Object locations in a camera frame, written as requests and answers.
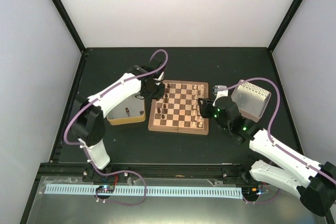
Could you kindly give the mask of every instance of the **wooden chessboard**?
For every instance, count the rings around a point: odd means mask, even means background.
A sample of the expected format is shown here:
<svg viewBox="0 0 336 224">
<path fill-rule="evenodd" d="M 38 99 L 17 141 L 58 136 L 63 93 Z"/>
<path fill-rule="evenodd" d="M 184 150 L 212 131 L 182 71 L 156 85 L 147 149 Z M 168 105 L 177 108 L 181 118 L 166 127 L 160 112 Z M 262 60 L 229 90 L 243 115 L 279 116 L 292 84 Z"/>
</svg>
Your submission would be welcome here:
<svg viewBox="0 0 336 224">
<path fill-rule="evenodd" d="M 209 121 L 201 117 L 197 98 L 208 98 L 206 82 L 164 80 L 163 98 L 152 100 L 148 129 L 207 135 Z"/>
</svg>

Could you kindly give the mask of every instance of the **black table surface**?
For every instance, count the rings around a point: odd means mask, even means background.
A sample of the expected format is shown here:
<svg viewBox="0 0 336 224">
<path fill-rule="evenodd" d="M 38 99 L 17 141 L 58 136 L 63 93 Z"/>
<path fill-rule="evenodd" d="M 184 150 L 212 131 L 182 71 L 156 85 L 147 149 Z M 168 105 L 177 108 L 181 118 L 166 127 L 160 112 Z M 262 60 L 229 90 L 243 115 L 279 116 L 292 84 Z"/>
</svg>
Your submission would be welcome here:
<svg viewBox="0 0 336 224">
<path fill-rule="evenodd" d="M 133 65 L 144 65 L 157 48 L 88 49 L 78 94 L 88 97 L 116 82 Z M 165 48 L 169 60 L 166 80 L 208 82 L 209 90 L 216 84 L 231 86 L 240 79 L 265 77 L 277 85 L 276 70 L 266 48 Z M 164 54 L 157 57 L 164 59 Z M 272 116 L 276 104 L 273 87 L 265 82 L 254 84 L 272 92 L 271 99 L 259 123 L 263 127 Z M 272 127 L 272 135 L 294 150 L 299 150 L 293 125 L 281 94 L 280 109 Z M 151 100 L 146 100 L 146 120 L 141 123 L 112 126 L 106 121 L 104 144 L 111 161 L 118 164 L 240 164 L 247 156 L 262 158 L 248 148 L 248 142 L 238 144 L 214 121 L 209 122 L 208 135 L 153 132 L 148 130 Z M 70 141 L 76 138 L 70 133 Z M 63 143 L 60 163 L 85 163 L 78 146 Z"/>
</svg>

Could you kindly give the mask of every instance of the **white enclosure wall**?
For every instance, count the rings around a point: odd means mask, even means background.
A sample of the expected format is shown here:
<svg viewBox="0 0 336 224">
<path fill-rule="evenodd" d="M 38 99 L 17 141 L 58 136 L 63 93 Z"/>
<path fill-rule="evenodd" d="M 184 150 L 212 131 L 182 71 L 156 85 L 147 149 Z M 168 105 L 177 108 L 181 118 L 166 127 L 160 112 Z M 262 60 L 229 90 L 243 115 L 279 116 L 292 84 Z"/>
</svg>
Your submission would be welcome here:
<svg viewBox="0 0 336 224">
<path fill-rule="evenodd" d="M 0 0 L 0 223 L 19 223 L 80 58 L 51 0 Z"/>
<path fill-rule="evenodd" d="M 62 0 L 86 47 L 267 47 L 293 0 Z"/>
<path fill-rule="evenodd" d="M 305 154 L 334 164 L 335 51 L 336 0 L 303 0 L 274 52 Z"/>
</svg>

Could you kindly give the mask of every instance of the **white robotic arm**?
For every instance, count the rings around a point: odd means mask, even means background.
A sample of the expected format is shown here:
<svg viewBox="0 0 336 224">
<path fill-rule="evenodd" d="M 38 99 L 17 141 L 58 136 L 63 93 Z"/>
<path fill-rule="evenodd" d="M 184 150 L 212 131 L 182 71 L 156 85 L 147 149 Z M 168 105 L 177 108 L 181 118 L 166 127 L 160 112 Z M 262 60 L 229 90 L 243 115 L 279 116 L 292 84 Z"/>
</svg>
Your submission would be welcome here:
<svg viewBox="0 0 336 224">
<path fill-rule="evenodd" d="M 300 163 L 293 157 L 289 156 L 282 150 L 280 150 L 276 145 L 280 145 L 282 148 L 284 148 L 286 151 L 291 153 L 292 155 L 300 158 L 301 160 L 304 160 L 306 163 L 318 167 L 320 169 L 320 163 L 313 161 L 293 149 L 289 148 L 287 145 L 283 144 L 282 142 L 278 141 L 274 137 L 272 139 L 274 140 L 273 143 L 270 142 L 268 139 L 267 131 L 266 130 L 260 130 L 257 132 L 257 134 L 254 135 L 254 140 L 250 141 L 249 147 L 251 150 L 260 153 L 261 155 L 267 157 L 269 160 L 273 161 L 276 163 L 278 166 L 282 167 L 286 173 L 288 174 L 287 179 L 285 181 L 285 184 L 287 184 L 287 181 L 293 181 L 293 182 L 298 182 L 299 185 L 302 185 L 303 187 L 308 187 L 310 184 L 311 180 L 309 179 L 310 177 L 315 177 L 317 172 L 313 171 L 312 169 L 307 169 L 307 166 Z M 266 174 L 271 166 L 263 166 L 265 169 L 264 174 Z M 255 166 L 250 170 L 250 173 L 252 177 L 254 177 L 254 173 L 257 173 L 258 170 L 254 170 Z M 281 177 L 283 177 L 285 174 L 280 171 Z"/>
<path fill-rule="evenodd" d="M 103 136 L 105 134 L 104 118 L 127 97 L 140 94 L 144 98 L 159 99 L 163 97 L 165 86 L 162 83 L 163 70 L 148 74 L 162 65 L 160 61 L 151 61 L 150 66 L 133 66 L 118 81 L 87 99 L 77 98 L 75 110 L 80 111 L 86 104 L 90 107 L 78 117 L 71 130 L 81 143 L 81 148 L 90 156 L 90 161 L 98 169 L 104 169 L 110 163 Z"/>
<path fill-rule="evenodd" d="M 249 148 L 267 157 L 281 168 L 264 161 L 242 165 L 245 181 L 248 174 L 259 182 L 266 182 L 283 189 L 319 216 L 325 216 L 336 200 L 336 166 L 326 162 L 321 165 L 272 136 L 257 123 L 241 116 L 238 106 L 224 93 L 222 86 L 215 86 L 216 99 L 198 99 L 203 118 L 212 118 L 231 138 L 241 143 L 249 142 Z"/>
</svg>

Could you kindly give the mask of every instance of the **purple cable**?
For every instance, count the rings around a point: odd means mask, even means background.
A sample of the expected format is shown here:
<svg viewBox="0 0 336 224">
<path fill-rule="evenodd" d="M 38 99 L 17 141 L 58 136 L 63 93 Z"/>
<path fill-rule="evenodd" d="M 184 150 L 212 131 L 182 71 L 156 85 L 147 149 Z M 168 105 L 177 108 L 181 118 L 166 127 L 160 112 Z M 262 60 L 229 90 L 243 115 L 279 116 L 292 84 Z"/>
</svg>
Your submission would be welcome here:
<svg viewBox="0 0 336 224">
<path fill-rule="evenodd" d="M 153 53 L 153 55 L 151 56 L 151 58 L 150 58 L 149 61 L 151 61 L 151 60 L 153 59 L 153 57 L 154 57 L 158 52 L 163 52 L 163 53 L 165 54 L 165 60 L 164 60 L 163 64 L 162 64 L 159 68 L 157 68 L 157 69 L 155 69 L 155 70 L 153 70 L 153 71 L 151 71 L 151 72 L 148 72 L 148 73 L 140 74 L 140 75 L 138 75 L 138 76 L 129 77 L 129 78 L 125 79 L 124 82 L 130 81 L 130 80 L 133 80 L 133 79 L 136 79 L 136 78 L 142 78 L 142 77 L 145 77 L 145 76 L 150 76 L 151 74 L 154 74 L 154 73 L 160 71 L 161 69 L 163 69 L 163 68 L 165 67 L 165 65 L 167 64 L 167 62 L 168 62 L 168 53 L 167 53 L 165 50 L 163 50 L 163 49 L 159 49 L 159 50 L 155 51 L 155 52 Z M 103 92 L 102 94 L 100 94 L 100 98 L 104 97 L 108 92 L 110 92 L 112 89 L 118 87 L 118 86 L 121 85 L 121 84 L 122 84 L 121 82 L 118 82 L 118 83 L 116 83 L 115 85 L 111 86 L 111 87 L 110 87 L 109 89 L 107 89 L 105 92 Z M 95 102 L 97 102 L 98 100 L 99 100 L 99 99 L 96 98 L 96 99 L 92 100 L 91 102 L 89 102 L 89 103 L 88 103 L 87 105 L 85 105 L 80 111 L 78 111 L 77 114 L 71 119 L 71 121 L 69 122 L 68 126 L 66 127 L 66 129 L 65 129 L 65 131 L 64 131 L 64 142 L 65 142 L 66 144 L 69 144 L 69 145 L 80 145 L 80 144 L 81 144 L 80 142 L 70 142 L 70 141 L 68 140 L 68 134 L 69 134 L 69 131 L 70 131 L 72 125 L 74 124 L 74 122 L 77 120 L 77 118 L 78 118 L 78 117 L 79 117 L 79 116 L 80 116 L 80 115 L 81 115 L 81 114 L 82 114 L 88 107 L 90 107 L 91 105 L 93 105 L 93 104 L 94 104 Z M 128 206 L 128 207 L 137 206 L 137 205 L 143 203 L 143 201 L 144 201 L 145 198 L 146 198 L 146 194 L 147 194 L 147 185 L 146 185 L 145 180 L 143 179 L 143 177 L 142 177 L 140 174 L 138 174 L 138 173 L 136 173 L 136 172 L 133 172 L 133 171 L 131 171 L 131 170 L 120 170 L 120 171 L 117 171 L 117 172 L 107 173 L 107 174 L 102 173 L 102 172 L 98 169 L 98 167 L 91 161 L 90 154 L 87 152 L 87 150 L 86 150 L 85 148 L 84 148 L 84 153 L 85 153 L 86 157 L 88 158 L 88 160 L 90 160 L 90 163 L 91 163 L 92 167 L 94 168 L 94 170 L 95 170 L 99 175 L 101 175 L 101 176 L 111 176 L 111 175 L 116 175 L 116 174 L 119 174 L 119 173 L 131 173 L 131 174 L 137 175 L 137 176 L 142 180 L 142 182 L 143 182 L 143 184 L 144 184 L 144 194 L 143 194 L 143 197 L 142 197 L 142 199 L 141 199 L 140 201 L 138 201 L 137 203 L 128 204 L 128 203 L 123 203 L 123 202 L 119 202 L 119 201 L 115 201 L 115 200 L 105 200 L 105 201 L 107 201 L 107 202 L 111 202 L 111 203 L 115 203 L 115 204 L 118 204 L 118 205 L 122 205 L 122 206 Z"/>
<path fill-rule="evenodd" d="M 262 202 L 256 202 L 256 201 L 248 201 L 247 199 L 245 199 L 245 197 L 243 196 L 243 201 L 245 201 L 248 204 L 253 204 L 253 205 L 262 205 L 262 204 L 266 204 L 266 203 L 270 203 L 272 201 L 274 201 L 276 198 L 278 198 L 278 196 L 280 195 L 280 189 L 278 189 L 277 194 L 275 194 L 272 198 L 266 200 L 266 201 L 262 201 Z"/>
<path fill-rule="evenodd" d="M 277 92 L 277 105 L 274 109 L 274 113 L 271 117 L 271 120 L 269 120 L 269 123 L 268 123 L 268 127 L 267 127 L 267 134 L 268 134 L 268 138 L 269 140 L 271 141 L 271 143 L 274 143 L 274 140 L 272 139 L 272 136 L 271 136 L 271 128 L 272 128 L 272 124 L 273 124 L 273 121 L 275 119 L 275 116 L 277 115 L 278 113 L 278 110 L 279 110 L 279 107 L 280 107 L 280 92 L 279 92 L 279 89 L 278 87 L 275 85 L 274 82 L 272 82 L 271 80 L 269 79 L 266 79 L 266 78 L 263 78 L 263 77 L 255 77 L 255 78 L 250 78 L 250 79 L 247 79 L 245 81 L 242 81 L 242 82 L 239 82 L 238 84 L 236 85 L 233 85 L 231 87 L 228 87 L 226 89 L 221 89 L 219 91 L 224 91 L 224 90 L 230 90 L 230 89 L 233 89 L 239 85 L 242 85 L 243 83 L 245 82 L 248 82 L 248 81 L 266 81 L 268 83 L 270 83 L 274 88 L 275 88 L 275 91 Z M 282 150 L 284 153 L 286 153 L 287 155 L 289 155 L 290 157 L 294 158 L 295 160 L 297 160 L 298 162 L 300 162 L 301 164 L 303 164 L 304 166 L 306 166 L 307 168 L 310 168 L 312 170 L 314 170 L 315 172 L 319 173 L 320 175 L 322 175 L 323 177 L 325 177 L 326 179 L 328 179 L 329 181 L 331 181 L 332 183 L 334 183 L 336 185 L 336 180 L 333 179 L 332 177 L 330 177 L 328 174 L 322 172 L 320 169 L 317 169 L 311 165 L 308 165 L 307 162 L 301 160 L 300 158 L 296 157 L 295 155 L 291 154 L 289 151 L 285 150 L 284 148 L 282 148 L 280 145 L 278 144 L 275 144 L 274 146 L 278 147 L 280 150 Z"/>
</svg>

